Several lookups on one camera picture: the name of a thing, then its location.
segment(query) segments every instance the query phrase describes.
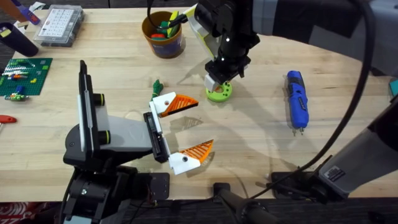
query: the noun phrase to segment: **white plastic part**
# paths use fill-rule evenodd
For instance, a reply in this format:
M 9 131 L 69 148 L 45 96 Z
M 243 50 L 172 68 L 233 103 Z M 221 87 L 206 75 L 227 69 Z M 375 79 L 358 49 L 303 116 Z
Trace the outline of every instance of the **white plastic part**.
M 200 45 L 205 49 L 207 55 L 211 60 L 217 58 L 218 55 L 218 47 L 221 44 L 220 37 L 213 37 L 212 35 L 207 32 L 205 28 L 203 28 L 200 23 L 196 20 L 194 13 L 185 13 L 188 17 L 188 22 L 191 27 L 191 30 L 199 40 Z
M 210 77 L 209 74 L 205 76 L 205 87 L 210 91 L 215 91 L 220 84 Z
M 166 137 L 163 137 L 164 146 L 166 147 L 167 155 L 170 157 L 170 148 L 169 144 L 167 143 Z
M 153 101 L 149 102 L 150 112 L 152 112 L 152 117 L 154 118 L 154 123 L 156 126 L 156 131 L 159 134 L 163 133 L 162 127 L 160 125 L 159 117 L 157 116 L 156 107 Z
M 200 167 L 200 161 L 182 153 L 176 152 L 169 157 L 170 168 L 174 170 L 175 175 Z
M 85 134 L 83 128 L 83 115 L 81 113 L 81 98 L 80 95 L 77 95 L 77 108 L 79 112 L 79 133 L 80 133 L 80 149 L 82 152 L 86 149 L 86 142 L 85 142 Z
M 152 101 L 157 114 L 161 114 L 170 106 L 177 94 L 175 92 L 155 97 Z

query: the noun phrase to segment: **red object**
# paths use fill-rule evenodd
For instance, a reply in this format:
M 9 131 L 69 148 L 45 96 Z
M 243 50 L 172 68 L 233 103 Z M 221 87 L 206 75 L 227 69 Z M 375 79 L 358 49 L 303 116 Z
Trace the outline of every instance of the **red object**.
M 0 123 L 6 124 L 15 122 L 17 122 L 17 119 L 13 118 L 12 116 L 0 115 Z
M 166 36 L 164 34 L 152 34 L 150 37 L 151 38 L 154 38 L 154 37 L 166 38 Z

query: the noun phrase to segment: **red fabric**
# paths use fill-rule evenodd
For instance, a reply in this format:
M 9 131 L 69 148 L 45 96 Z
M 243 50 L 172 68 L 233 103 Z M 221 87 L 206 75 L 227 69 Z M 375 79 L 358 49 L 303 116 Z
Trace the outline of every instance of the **red fabric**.
M 31 218 L 40 211 L 37 202 L 0 203 L 0 224 L 17 224 L 24 218 Z

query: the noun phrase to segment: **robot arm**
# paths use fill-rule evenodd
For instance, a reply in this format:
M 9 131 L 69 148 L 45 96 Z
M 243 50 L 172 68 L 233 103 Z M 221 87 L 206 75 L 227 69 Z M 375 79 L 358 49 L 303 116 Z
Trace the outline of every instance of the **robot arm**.
M 374 0 L 369 5 L 376 19 L 372 66 L 398 77 L 398 31 L 393 28 L 398 27 L 398 4 Z M 209 90 L 237 74 L 244 76 L 244 68 L 250 63 L 249 49 L 259 42 L 256 34 L 284 37 L 356 59 L 364 54 L 364 19 L 349 0 L 199 0 L 191 20 L 207 31 L 201 31 L 206 38 L 200 41 L 213 56 L 205 67 Z M 211 42 L 210 36 L 217 41 Z M 341 200 L 360 185 L 397 170 L 398 145 L 392 136 L 398 129 L 392 114 L 397 112 L 396 99 L 337 155 L 315 172 L 301 175 L 301 190 L 320 202 Z
M 370 6 L 376 17 L 372 66 L 375 71 L 398 77 L 398 31 L 393 28 L 398 27 L 397 3 L 373 0 Z M 244 76 L 250 63 L 249 49 L 259 42 L 256 34 L 284 37 L 356 59 L 362 59 L 364 53 L 364 21 L 349 0 L 199 0 L 190 23 L 193 20 L 206 29 L 208 37 L 200 41 L 214 56 L 205 67 L 209 90 L 238 74 Z

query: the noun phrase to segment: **white label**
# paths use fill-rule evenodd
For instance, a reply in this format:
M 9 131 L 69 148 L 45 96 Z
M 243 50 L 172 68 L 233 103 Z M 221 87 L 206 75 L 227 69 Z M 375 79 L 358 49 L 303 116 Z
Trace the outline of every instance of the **white label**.
M 62 37 L 73 12 L 73 9 L 52 9 L 40 30 L 39 36 Z

